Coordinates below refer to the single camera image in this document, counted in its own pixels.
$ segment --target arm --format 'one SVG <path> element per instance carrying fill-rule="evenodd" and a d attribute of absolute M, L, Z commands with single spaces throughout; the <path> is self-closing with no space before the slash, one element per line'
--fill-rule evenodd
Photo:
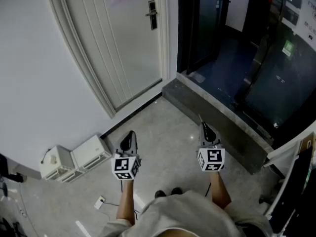
<path fill-rule="evenodd" d="M 134 218 L 134 180 L 124 181 L 123 193 L 120 198 L 117 219 L 128 220 L 131 225 L 135 224 Z"/>
<path fill-rule="evenodd" d="M 222 209 L 232 202 L 219 172 L 211 172 L 211 192 L 213 202 Z"/>

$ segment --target black baseboard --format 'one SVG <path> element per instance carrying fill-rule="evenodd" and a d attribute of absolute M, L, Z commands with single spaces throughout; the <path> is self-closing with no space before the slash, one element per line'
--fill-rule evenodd
<path fill-rule="evenodd" d="M 118 129 L 121 125 L 123 125 L 125 122 L 127 122 L 128 120 L 130 120 L 132 117 L 134 117 L 136 114 L 138 114 L 140 111 L 142 111 L 143 109 L 145 109 L 147 106 L 149 106 L 151 103 L 153 103 L 154 101 L 156 101 L 159 97 L 162 96 L 162 92 L 159 93 L 157 96 L 153 97 L 151 100 L 147 101 L 145 104 L 143 104 L 141 107 L 139 107 L 137 110 L 135 110 L 134 112 L 132 112 L 130 115 L 128 115 L 126 118 L 124 118 L 121 122 L 119 122 L 118 124 L 116 124 L 115 126 L 113 126 L 109 131 L 107 131 L 106 133 L 102 134 L 100 136 L 100 138 L 102 140 L 104 140 L 109 134 L 111 134 L 112 132 L 114 132 L 116 129 Z"/>

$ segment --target person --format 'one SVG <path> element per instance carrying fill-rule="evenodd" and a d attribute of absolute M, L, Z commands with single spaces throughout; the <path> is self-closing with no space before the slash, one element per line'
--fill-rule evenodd
<path fill-rule="evenodd" d="M 211 199 L 194 192 L 163 191 L 147 204 L 135 222 L 134 181 L 124 183 L 117 219 L 106 223 L 100 237 L 269 237 L 263 215 L 232 202 L 219 172 L 211 172 Z"/>

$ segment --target black shoe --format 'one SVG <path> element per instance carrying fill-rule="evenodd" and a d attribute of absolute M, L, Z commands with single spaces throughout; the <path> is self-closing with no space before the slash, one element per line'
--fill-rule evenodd
<path fill-rule="evenodd" d="M 171 195 L 182 195 L 183 192 L 182 192 L 182 189 L 177 187 L 177 188 L 174 188 L 172 191 L 171 191 Z"/>
<path fill-rule="evenodd" d="M 155 193 L 155 198 L 159 198 L 159 197 L 166 197 L 166 193 L 163 192 L 162 190 L 159 190 Z"/>

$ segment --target door lock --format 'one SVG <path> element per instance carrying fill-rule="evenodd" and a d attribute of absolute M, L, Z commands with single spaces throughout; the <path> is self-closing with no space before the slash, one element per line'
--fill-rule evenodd
<path fill-rule="evenodd" d="M 156 15 L 158 13 L 156 11 L 156 4 L 155 4 L 154 0 L 149 1 L 148 5 L 149 5 L 149 13 L 145 14 L 145 16 L 150 17 L 150 25 L 151 25 L 152 30 L 153 30 L 153 29 L 157 28 L 157 16 Z"/>

